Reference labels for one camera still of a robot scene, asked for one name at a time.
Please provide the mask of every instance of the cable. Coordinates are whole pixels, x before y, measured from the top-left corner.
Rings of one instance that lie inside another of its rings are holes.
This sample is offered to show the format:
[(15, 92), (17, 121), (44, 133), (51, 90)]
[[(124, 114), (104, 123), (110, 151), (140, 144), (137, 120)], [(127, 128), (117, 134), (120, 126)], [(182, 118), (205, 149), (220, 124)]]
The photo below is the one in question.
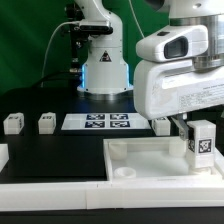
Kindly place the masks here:
[(145, 36), (144, 36), (144, 34), (142, 32), (142, 29), (141, 29), (141, 27), (139, 25), (138, 19), (137, 19), (136, 15), (135, 15), (135, 11), (134, 11), (133, 4), (132, 4), (132, 1), (131, 0), (129, 0), (129, 5), (130, 5), (130, 8), (131, 8), (131, 12), (132, 12), (132, 15), (134, 17), (135, 23), (136, 23), (136, 25), (138, 27), (138, 30), (139, 30), (142, 38), (145, 38)]
[(44, 56), (44, 64), (43, 64), (43, 68), (42, 68), (42, 75), (41, 75), (41, 78), (43, 79), (44, 76), (45, 76), (45, 68), (46, 68), (46, 63), (47, 63), (47, 58), (48, 58), (48, 53), (49, 53), (49, 50), (50, 50), (50, 46), (51, 46), (51, 43), (54, 39), (54, 36), (56, 35), (56, 33), (58, 32), (58, 30), (62, 27), (62, 26), (65, 26), (65, 25), (75, 25), (75, 24), (79, 24), (79, 21), (74, 21), (74, 22), (65, 22), (65, 23), (62, 23), (60, 24), (53, 32), (53, 34), (51, 35), (51, 38), (48, 42), (48, 46), (47, 46), (47, 50), (45, 52), (45, 56)]
[(42, 83), (46, 82), (46, 81), (49, 81), (49, 80), (52, 80), (50, 78), (53, 78), (55, 76), (58, 76), (58, 75), (65, 75), (65, 74), (69, 74), (69, 75), (73, 75), (73, 73), (69, 72), (69, 71), (59, 71), (59, 72), (54, 72), (52, 74), (49, 74), (49, 75), (46, 75), (44, 76), (43, 78), (41, 78), (40, 80), (38, 80), (36, 83), (34, 83), (31, 88), (36, 88), (38, 86), (40, 86)]

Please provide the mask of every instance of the black table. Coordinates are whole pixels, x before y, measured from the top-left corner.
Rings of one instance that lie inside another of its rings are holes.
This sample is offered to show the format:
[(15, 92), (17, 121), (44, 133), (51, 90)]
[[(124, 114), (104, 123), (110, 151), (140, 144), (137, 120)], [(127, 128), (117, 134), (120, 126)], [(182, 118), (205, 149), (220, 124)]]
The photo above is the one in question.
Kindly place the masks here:
[[(3, 134), (9, 113), (22, 112), (25, 127), (19, 136)], [(54, 112), (53, 135), (40, 136), (37, 122), (42, 113)], [(80, 99), (66, 88), (15, 89), (0, 98), (0, 143), (9, 146), (10, 161), (0, 174), (4, 183), (46, 183), (106, 180), (104, 138), (153, 136), (150, 130), (61, 131), (68, 113), (134, 113), (131, 97), (116, 102)], [(64, 160), (63, 169), (57, 167)], [(149, 208), (78, 211), (1, 212), (0, 223), (223, 223), (223, 208)]]

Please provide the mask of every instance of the white box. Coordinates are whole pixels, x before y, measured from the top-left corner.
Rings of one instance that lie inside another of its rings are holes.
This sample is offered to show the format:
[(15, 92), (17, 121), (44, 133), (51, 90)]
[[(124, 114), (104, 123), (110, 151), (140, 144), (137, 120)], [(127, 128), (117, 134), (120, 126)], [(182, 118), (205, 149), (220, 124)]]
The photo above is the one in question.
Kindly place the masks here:
[(40, 135), (53, 134), (56, 127), (56, 114), (50, 112), (42, 114), (38, 121), (38, 127)]
[(5, 135), (18, 135), (24, 127), (24, 115), (22, 113), (9, 114), (3, 124)]
[(152, 128), (157, 136), (170, 135), (170, 121), (167, 117), (152, 120)]

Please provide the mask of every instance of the white plastic housing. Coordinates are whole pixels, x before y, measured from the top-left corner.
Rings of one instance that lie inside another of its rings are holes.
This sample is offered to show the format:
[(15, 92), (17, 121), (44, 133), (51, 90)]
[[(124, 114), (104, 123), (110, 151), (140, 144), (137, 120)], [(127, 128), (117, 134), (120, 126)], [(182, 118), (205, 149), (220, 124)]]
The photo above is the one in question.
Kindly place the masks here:
[(212, 16), (224, 13), (222, 0), (171, 0), (169, 18)]
[[(184, 57), (168, 59), (165, 57), (165, 45), (179, 37), (188, 41), (188, 53)], [(205, 26), (166, 26), (158, 32), (144, 38), (136, 45), (137, 55), (144, 60), (165, 62), (181, 58), (190, 58), (203, 54), (208, 49), (208, 30)]]
[(141, 61), (134, 74), (134, 105), (148, 120), (224, 104), (224, 67), (194, 71), (191, 59)]
[(129, 67), (123, 59), (122, 21), (106, 10), (102, 0), (76, 0), (85, 21), (91, 24), (108, 21), (113, 28), (110, 35), (89, 37), (88, 59), (83, 65), (80, 92), (118, 94), (133, 89), (129, 84)]

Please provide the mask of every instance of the small white cube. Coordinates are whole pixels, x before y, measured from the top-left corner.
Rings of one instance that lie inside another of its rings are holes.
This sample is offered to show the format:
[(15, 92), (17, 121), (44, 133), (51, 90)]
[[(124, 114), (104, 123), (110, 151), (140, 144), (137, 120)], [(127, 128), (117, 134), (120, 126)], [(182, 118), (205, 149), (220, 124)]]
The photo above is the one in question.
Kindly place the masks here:
[(215, 124), (206, 120), (190, 121), (187, 124), (194, 129), (193, 139), (188, 140), (188, 164), (193, 168), (214, 166)]
[(56, 127), (56, 114), (55, 113), (44, 113), (41, 115), (39, 121), (39, 134), (50, 135), (54, 133)]
[(170, 135), (170, 121), (167, 117), (152, 120), (152, 128), (157, 136)]
[(5, 135), (18, 135), (24, 127), (24, 115), (22, 113), (9, 114), (3, 124)]

